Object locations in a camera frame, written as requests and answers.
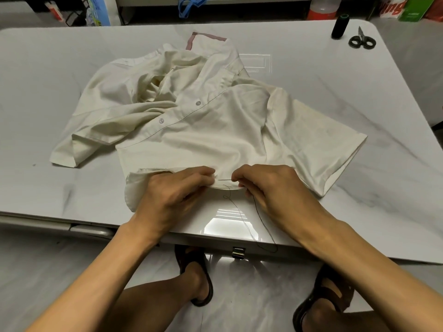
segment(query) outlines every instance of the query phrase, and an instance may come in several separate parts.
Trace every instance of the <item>pink trim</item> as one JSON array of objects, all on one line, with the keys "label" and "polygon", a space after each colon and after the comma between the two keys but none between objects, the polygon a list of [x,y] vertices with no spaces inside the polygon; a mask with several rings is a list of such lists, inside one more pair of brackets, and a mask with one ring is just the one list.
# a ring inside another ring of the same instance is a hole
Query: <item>pink trim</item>
[{"label": "pink trim", "polygon": [[224,37],[219,37],[219,36],[215,36],[215,35],[211,35],[210,33],[196,33],[195,31],[192,33],[191,37],[188,39],[188,44],[186,45],[186,50],[191,50],[192,49],[192,42],[194,40],[194,38],[197,35],[203,35],[212,39],[217,39],[219,41],[226,41],[226,38]]}]

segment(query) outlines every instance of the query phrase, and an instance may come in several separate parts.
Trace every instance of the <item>sandal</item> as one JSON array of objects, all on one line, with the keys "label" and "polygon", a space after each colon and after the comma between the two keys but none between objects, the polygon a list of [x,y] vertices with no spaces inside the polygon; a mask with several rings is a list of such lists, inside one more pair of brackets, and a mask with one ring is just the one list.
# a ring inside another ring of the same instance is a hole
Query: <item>sandal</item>
[{"label": "sandal", "polygon": [[180,275],[185,272],[187,265],[191,262],[197,262],[202,267],[203,271],[205,272],[206,279],[208,280],[209,294],[204,300],[200,301],[194,298],[191,300],[191,303],[194,304],[195,306],[205,306],[211,301],[214,290],[211,278],[209,277],[208,274],[208,269],[206,268],[207,260],[204,253],[204,249],[199,248],[195,251],[190,251],[186,253],[185,251],[188,247],[189,246],[175,245],[174,248],[175,257],[177,258],[177,263],[179,264],[180,267]]},{"label": "sandal", "polygon": [[[324,279],[329,279],[336,285],[341,292],[341,297],[339,297],[333,290],[322,286],[322,281]],[[311,294],[294,312],[294,316],[292,317],[294,329],[296,332],[303,332],[303,318],[318,299],[324,298],[329,300],[334,305],[337,312],[343,312],[351,305],[353,296],[354,288],[334,269],[327,264],[324,264],[317,274],[314,289]]]}]

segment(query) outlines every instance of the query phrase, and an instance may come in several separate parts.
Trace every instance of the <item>blue bag handle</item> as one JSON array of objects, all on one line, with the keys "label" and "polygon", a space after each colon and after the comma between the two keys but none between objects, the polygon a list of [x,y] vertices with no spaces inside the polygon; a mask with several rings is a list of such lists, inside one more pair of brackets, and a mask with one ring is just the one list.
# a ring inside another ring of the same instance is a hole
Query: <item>blue bag handle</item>
[{"label": "blue bag handle", "polygon": [[186,0],[179,0],[179,17],[180,18],[188,18],[189,12],[191,11],[192,6],[200,7],[205,4],[207,0],[189,0],[189,3],[186,5],[185,9],[182,11],[183,3]]}]

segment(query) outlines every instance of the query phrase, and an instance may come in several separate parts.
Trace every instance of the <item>floor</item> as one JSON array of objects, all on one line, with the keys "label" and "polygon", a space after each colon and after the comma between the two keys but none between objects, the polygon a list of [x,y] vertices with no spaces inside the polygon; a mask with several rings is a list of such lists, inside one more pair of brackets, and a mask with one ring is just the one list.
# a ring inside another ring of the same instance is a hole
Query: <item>floor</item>
[{"label": "floor", "polygon": [[[0,29],[58,26],[23,3],[0,3]],[[443,120],[443,24],[374,19],[429,124]],[[100,253],[106,242],[0,228],[0,330],[22,331]],[[184,307],[168,331],[293,331],[291,317],[311,290],[319,262],[284,263],[258,257],[233,260],[208,254],[214,298]],[[443,266],[402,262],[443,293]],[[128,286],[178,275],[173,247],[162,244],[143,261]],[[350,311],[369,310],[356,295]]]}]

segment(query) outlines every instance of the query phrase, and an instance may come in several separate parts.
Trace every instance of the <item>table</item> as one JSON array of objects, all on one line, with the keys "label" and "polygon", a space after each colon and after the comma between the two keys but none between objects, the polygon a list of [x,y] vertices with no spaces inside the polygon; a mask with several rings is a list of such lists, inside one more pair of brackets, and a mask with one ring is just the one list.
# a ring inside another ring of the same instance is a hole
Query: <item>table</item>
[{"label": "table", "polygon": [[[351,20],[249,22],[0,32],[0,214],[100,224],[126,222],[117,154],[102,150],[78,169],[53,166],[52,147],[87,81],[103,64],[145,55],[163,43],[185,47],[193,31],[227,37],[254,78],[368,135],[321,200],[392,258],[443,262],[443,152],[377,29]],[[361,26],[373,50],[347,45]],[[203,238],[296,246],[255,205],[211,190],[173,231]]]}]

